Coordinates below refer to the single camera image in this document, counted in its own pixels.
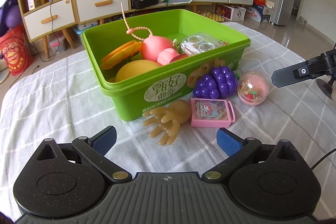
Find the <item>pink capsule toy ball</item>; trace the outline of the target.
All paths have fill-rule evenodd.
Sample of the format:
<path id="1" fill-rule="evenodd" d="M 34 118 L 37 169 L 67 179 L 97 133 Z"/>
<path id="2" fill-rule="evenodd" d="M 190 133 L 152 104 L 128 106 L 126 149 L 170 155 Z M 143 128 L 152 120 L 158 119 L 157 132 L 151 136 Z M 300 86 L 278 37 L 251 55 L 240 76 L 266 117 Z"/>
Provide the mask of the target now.
<path id="1" fill-rule="evenodd" d="M 265 101 L 269 92 L 269 83 L 259 71 L 243 73 L 239 79 L 238 97 L 244 104 L 257 106 Z"/>

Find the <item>clear plastic blister pack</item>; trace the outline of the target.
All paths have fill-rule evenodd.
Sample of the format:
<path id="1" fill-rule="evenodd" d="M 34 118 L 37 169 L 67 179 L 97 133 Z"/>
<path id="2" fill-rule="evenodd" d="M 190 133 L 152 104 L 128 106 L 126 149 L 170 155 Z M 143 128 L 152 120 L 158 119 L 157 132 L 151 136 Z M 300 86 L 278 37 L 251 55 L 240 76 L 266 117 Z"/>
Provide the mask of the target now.
<path id="1" fill-rule="evenodd" d="M 180 43 L 180 49 L 188 56 L 194 56 L 227 45 L 227 42 L 219 40 L 205 32 L 198 32 L 184 38 Z"/>

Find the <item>beige rubber hand toy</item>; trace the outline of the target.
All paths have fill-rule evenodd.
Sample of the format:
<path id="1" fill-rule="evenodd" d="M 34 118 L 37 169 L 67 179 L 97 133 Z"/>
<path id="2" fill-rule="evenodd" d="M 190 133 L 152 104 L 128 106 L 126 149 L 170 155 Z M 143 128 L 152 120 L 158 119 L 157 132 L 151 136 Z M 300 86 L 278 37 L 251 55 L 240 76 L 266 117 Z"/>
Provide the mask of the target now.
<path id="1" fill-rule="evenodd" d="M 190 119 L 191 114 L 190 103 L 185 100 L 175 100 L 167 107 L 156 107 L 144 112 L 142 116 L 147 119 L 142 125 L 156 124 L 156 128 L 150 132 L 149 136 L 154 138 L 163 133 L 159 145 L 171 145 L 175 142 L 181 125 Z"/>

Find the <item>pink cartoon card case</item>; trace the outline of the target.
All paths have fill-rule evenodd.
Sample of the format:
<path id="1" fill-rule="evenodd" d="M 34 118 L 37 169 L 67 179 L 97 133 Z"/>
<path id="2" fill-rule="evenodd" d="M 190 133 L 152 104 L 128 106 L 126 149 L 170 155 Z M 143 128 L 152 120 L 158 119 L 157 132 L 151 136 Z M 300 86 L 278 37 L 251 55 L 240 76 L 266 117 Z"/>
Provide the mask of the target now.
<path id="1" fill-rule="evenodd" d="M 228 100 L 191 98 L 191 110 L 191 127 L 229 128 L 236 121 Z"/>

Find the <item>red cartoon bucket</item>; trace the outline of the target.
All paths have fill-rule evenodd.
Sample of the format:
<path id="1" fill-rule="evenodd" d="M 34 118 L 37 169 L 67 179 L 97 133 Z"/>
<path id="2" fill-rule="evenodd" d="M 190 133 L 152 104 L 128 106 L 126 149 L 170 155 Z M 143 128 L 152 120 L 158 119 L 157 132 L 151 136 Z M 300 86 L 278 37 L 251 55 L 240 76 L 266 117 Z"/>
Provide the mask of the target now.
<path id="1" fill-rule="evenodd" d="M 23 25 L 8 30 L 1 37 L 1 56 L 13 76 L 20 75 L 33 62 L 33 56 L 27 46 Z"/>

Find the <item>grey checked tablecloth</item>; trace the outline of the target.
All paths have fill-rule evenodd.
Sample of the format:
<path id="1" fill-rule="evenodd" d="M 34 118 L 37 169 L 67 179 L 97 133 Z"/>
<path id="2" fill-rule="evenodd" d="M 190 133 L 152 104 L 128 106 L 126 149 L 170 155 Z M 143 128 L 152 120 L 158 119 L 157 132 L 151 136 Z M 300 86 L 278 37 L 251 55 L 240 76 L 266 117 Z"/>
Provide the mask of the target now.
<path id="1" fill-rule="evenodd" d="M 172 145 L 159 145 L 142 119 L 122 121 L 98 84 L 87 53 L 78 53 L 37 69 L 3 92 L 1 104 L 1 212 L 20 217 L 13 186 L 29 158 L 46 138 L 69 143 L 93 136 L 106 126 L 117 130 L 107 157 L 131 173 L 203 173 L 226 158 L 216 129 L 181 126 Z M 266 100 L 251 107 L 231 97 L 236 121 L 230 130 L 273 144 L 290 140 L 314 167 L 322 195 L 319 219 L 335 216 L 335 102 L 314 80 L 285 88 L 270 87 Z"/>

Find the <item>purple plush toy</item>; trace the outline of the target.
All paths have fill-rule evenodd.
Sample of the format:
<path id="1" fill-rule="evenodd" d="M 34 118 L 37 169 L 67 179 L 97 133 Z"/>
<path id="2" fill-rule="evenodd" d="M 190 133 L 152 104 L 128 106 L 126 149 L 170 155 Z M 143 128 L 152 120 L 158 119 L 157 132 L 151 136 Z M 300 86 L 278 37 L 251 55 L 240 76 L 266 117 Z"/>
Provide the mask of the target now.
<path id="1" fill-rule="evenodd" d="M 22 17 L 18 6 L 18 0 L 6 0 L 1 6 L 0 36 L 4 36 L 9 29 L 22 24 Z"/>

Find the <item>green plastic storage box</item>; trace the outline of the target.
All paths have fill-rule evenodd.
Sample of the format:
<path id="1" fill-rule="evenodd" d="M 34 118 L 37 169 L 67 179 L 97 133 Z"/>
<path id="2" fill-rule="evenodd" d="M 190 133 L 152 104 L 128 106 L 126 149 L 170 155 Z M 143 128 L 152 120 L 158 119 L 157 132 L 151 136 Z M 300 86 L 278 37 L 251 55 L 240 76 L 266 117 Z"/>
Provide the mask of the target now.
<path id="1" fill-rule="evenodd" d="M 154 35 L 170 40 L 208 34 L 224 46 L 174 61 L 149 72 L 117 81 L 122 67 L 101 68 L 105 56 L 133 40 L 127 28 L 148 27 Z M 167 10 L 117 20 L 85 30 L 83 43 L 102 92 L 111 98 L 116 112 L 124 121 L 132 121 L 147 110 L 165 105 L 192 92 L 197 81 L 214 67 L 228 66 L 235 70 L 250 39 L 224 24 L 188 10 Z"/>

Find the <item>yellow toy fruit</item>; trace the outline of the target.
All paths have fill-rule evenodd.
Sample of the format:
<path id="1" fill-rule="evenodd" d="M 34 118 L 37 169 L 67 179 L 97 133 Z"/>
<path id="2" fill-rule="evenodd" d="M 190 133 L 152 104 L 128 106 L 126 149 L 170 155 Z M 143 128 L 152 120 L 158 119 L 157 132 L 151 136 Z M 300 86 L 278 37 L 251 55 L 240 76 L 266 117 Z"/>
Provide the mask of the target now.
<path id="1" fill-rule="evenodd" d="M 152 71 L 160 65 L 151 60 L 135 60 L 125 64 L 116 74 L 115 81 L 120 82 L 134 76 Z"/>

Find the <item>purple toy grapes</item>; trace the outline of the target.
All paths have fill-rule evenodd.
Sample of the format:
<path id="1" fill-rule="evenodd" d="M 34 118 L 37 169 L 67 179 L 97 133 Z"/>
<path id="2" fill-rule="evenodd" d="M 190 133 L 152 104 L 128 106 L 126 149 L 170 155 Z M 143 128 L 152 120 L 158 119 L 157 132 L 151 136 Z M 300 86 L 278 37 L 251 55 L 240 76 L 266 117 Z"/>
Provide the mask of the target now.
<path id="1" fill-rule="evenodd" d="M 196 98 L 226 99 L 232 96 L 238 88 L 238 79 L 227 66 L 211 69 L 203 75 L 193 89 Z"/>

